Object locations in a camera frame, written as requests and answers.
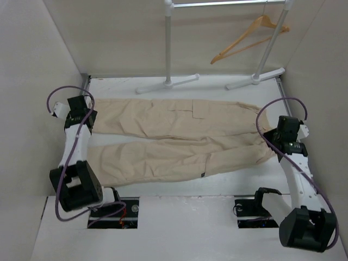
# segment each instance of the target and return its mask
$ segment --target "orange clothes hanger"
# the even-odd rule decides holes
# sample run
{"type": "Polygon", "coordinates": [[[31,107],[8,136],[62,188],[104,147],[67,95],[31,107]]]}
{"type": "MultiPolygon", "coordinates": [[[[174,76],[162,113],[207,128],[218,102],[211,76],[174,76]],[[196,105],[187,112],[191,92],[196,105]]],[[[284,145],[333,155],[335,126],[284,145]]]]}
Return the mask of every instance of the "orange clothes hanger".
{"type": "MultiPolygon", "coordinates": [[[[243,39],[245,39],[248,35],[252,34],[257,28],[259,28],[260,26],[263,26],[263,27],[268,27],[268,28],[276,28],[277,24],[275,23],[272,23],[271,22],[271,19],[269,18],[268,15],[262,15],[260,16],[259,18],[257,18],[254,22],[252,22],[252,24],[248,27],[248,29],[245,31],[244,34],[241,35],[241,37],[239,37],[236,41],[234,41],[230,46],[228,46],[226,49],[224,49],[221,53],[219,53],[217,56],[215,56],[212,61],[210,62],[210,64],[214,64],[216,61],[219,61],[221,59],[224,59],[226,57],[229,57],[231,55],[234,55],[236,53],[239,53],[239,52],[242,52],[244,50],[247,50],[251,47],[254,47],[258,44],[261,44],[262,42],[266,42],[268,40],[270,40],[272,37],[268,37],[266,39],[263,39],[261,41],[258,41],[256,43],[253,43],[249,46],[246,46],[242,49],[239,49],[235,52],[232,52],[232,53],[228,53],[228,51],[230,51],[232,48],[234,48],[237,44],[239,44],[243,39]]],[[[290,28],[288,26],[282,26],[282,29],[281,29],[281,33],[284,33],[284,32],[288,32],[290,31],[290,28]]]]}

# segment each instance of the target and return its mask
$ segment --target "beige pants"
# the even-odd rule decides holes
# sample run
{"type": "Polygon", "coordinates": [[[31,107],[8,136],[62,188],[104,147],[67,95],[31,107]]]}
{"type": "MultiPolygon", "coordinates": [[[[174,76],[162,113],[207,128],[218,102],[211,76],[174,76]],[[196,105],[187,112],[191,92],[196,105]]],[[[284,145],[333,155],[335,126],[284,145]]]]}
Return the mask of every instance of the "beige pants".
{"type": "MultiPolygon", "coordinates": [[[[102,185],[187,181],[262,163],[273,156],[255,127],[259,108],[203,100],[96,100],[94,132],[158,139],[91,147],[102,185]]],[[[263,130],[270,129],[260,117],[263,130]]]]}

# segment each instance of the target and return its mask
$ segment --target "white metal pole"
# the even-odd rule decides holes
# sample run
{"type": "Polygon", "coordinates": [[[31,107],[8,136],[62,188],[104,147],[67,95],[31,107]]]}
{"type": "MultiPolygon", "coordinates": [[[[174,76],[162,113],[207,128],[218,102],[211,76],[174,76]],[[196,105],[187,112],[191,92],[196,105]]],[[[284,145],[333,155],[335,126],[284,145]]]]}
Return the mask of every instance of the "white metal pole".
{"type": "Polygon", "coordinates": [[[174,8],[187,7],[216,7],[221,5],[264,5],[264,4],[284,4],[286,0],[239,0],[239,1],[224,1],[224,2],[210,2],[210,3],[187,3],[174,4],[174,8]]]}
{"type": "Polygon", "coordinates": [[[165,75],[166,84],[171,84],[171,16],[165,17],[165,75]]]}
{"type": "Polygon", "coordinates": [[[256,70],[256,73],[254,74],[253,78],[255,80],[259,79],[260,78],[260,74],[263,70],[263,67],[265,66],[266,64],[266,61],[268,59],[268,56],[270,55],[271,53],[271,50],[272,50],[272,47],[277,39],[277,36],[279,34],[279,32],[281,31],[282,29],[282,26],[283,26],[283,23],[284,23],[284,20],[285,20],[285,17],[287,16],[288,14],[288,10],[283,10],[280,17],[279,17],[279,20],[278,20],[278,23],[277,23],[277,26],[276,28],[274,29],[274,32],[273,32],[273,35],[272,35],[272,38],[270,40],[270,42],[268,43],[267,45],[267,48],[265,50],[265,53],[263,54],[263,57],[261,59],[261,62],[259,64],[259,66],[257,67],[257,70],[256,70]]]}

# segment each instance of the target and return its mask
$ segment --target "white table surface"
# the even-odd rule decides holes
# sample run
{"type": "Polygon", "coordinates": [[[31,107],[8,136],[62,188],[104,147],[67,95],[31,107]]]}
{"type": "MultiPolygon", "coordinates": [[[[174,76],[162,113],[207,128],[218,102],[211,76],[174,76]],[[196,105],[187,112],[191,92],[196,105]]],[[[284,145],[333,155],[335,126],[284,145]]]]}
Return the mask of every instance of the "white table surface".
{"type": "MultiPolygon", "coordinates": [[[[135,89],[139,86],[158,84],[164,77],[104,78],[92,79],[89,90],[95,98],[137,98],[137,99],[204,99],[217,101],[239,101],[255,104],[259,107],[274,99],[280,98],[275,79],[249,85],[236,90],[227,90],[225,85],[242,76],[236,75],[203,75],[200,80],[179,85],[171,90],[159,90],[138,95],[135,89]]],[[[269,107],[267,117],[272,127],[276,127],[278,117],[287,115],[283,102],[269,107]]],[[[119,144],[131,141],[149,141],[122,135],[93,134],[89,146],[119,144]]],[[[287,194],[289,188],[285,174],[277,158],[273,157],[258,166],[193,181],[173,183],[144,183],[119,187],[122,197],[132,196],[202,196],[202,195],[253,195],[259,187],[278,189],[287,194]]]]}

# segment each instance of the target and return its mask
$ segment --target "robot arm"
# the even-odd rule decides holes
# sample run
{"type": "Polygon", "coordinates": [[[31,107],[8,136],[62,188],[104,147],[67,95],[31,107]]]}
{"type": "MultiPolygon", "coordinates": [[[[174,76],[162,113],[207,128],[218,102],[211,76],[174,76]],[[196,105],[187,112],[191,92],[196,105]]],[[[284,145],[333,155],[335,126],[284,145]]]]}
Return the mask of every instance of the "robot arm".
{"type": "MultiPolygon", "coordinates": [[[[280,116],[278,127],[264,133],[264,136],[312,179],[306,147],[297,142],[298,138],[305,138],[308,134],[308,128],[302,121],[280,116]]],[[[278,160],[287,177],[291,207],[279,191],[265,188],[256,192],[255,202],[261,204],[279,225],[279,238],[283,246],[324,252],[335,229],[336,218],[324,210],[315,189],[303,174],[279,154],[278,160]]]]}
{"type": "MultiPolygon", "coordinates": [[[[59,178],[72,150],[79,125],[90,110],[86,105],[84,96],[69,98],[68,103],[69,106],[59,102],[56,103],[52,114],[65,120],[64,129],[66,134],[63,158],[58,168],[51,170],[49,173],[55,192],[58,190],[59,178]]],[[[86,123],[82,125],[74,153],[65,172],[59,202],[66,212],[119,201],[117,191],[114,188],[102,187],[87,162],[88,142],[96,115],[97,112],[93,111],[86,123]]]]}

